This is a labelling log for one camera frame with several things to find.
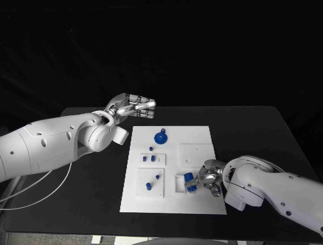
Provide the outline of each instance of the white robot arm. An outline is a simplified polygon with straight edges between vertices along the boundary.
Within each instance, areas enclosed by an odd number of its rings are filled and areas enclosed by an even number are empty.
[[[260,207],[267,199],[284,217],[323,235],[323,184],[284,173],[271,162],[251,156],[228,164],[208,160],[185,187],[202,183],[218,197],[222,182],[228,190],[225,202],[240,211],[247,204]]]
[[[0,182],[62,167],[111,141],[124,144],[129,132],[117,124],[129,115],[153,118],[155,106],[155,100],[123,93],[103,111],[36,121],[2,136]]]

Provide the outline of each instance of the white platform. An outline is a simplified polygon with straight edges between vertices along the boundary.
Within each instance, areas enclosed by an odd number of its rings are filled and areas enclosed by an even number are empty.
[[[168,142],[159,145],[155,135],[162,128],[166,130]],[[163,164],[143,162],[142,156],[147,154],[165,154]],[[208,126],[134,127],[120,212],[227,214],[224,197],[214,197],[202,185],[193,194],[182,192],[182,176],[189,172],[198,175],[204,159],[215,159]]]

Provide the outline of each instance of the table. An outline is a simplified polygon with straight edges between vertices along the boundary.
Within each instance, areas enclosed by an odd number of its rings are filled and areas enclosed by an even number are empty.
[[[62,116],[95,110],[101,108],[68,108]],[[319,234],[283,217],[267,201],[260,208],[247,205],[242,212],[227,204],[228,215],[120,213],[133,126],[209,126],[216,159],[231,161],[253,155],[276,163],[287,172],[317,180],[274,107],[157,107],[155,119],[131,117],[120,126],[130,131],[124,145],[113,142],[103,152],[74,162],[57,193],[29,208],[9,211],[6,231],[322,242]],[[67,171],[68,166],[55,170],[18,196],[12,207],[25,206],[46,196]],[[23,188],[42,175],[28,176]]]

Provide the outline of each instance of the black curtain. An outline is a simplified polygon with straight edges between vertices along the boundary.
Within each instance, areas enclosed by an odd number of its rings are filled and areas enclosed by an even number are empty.
[[[0,8],[0,124],[16,130],[123,92],[159,106],[274,106],[323,180],[323,3],[310,4]]]

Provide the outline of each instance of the small blue part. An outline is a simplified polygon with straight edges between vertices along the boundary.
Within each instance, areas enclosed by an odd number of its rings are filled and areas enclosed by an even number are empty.
[[[186,173],[183,175],[185,177],[185,182],[193,180],[193,174],[192,173]],[[198,187],[196,186],[192,186],[192,187],[188,187],[188,191],[192,192],[192,191],[196,191]]]
[[[155,141],[157,144],[165,144],[168,142],[168,135],[165,129],[162,129],[160,133],[156,134]]]

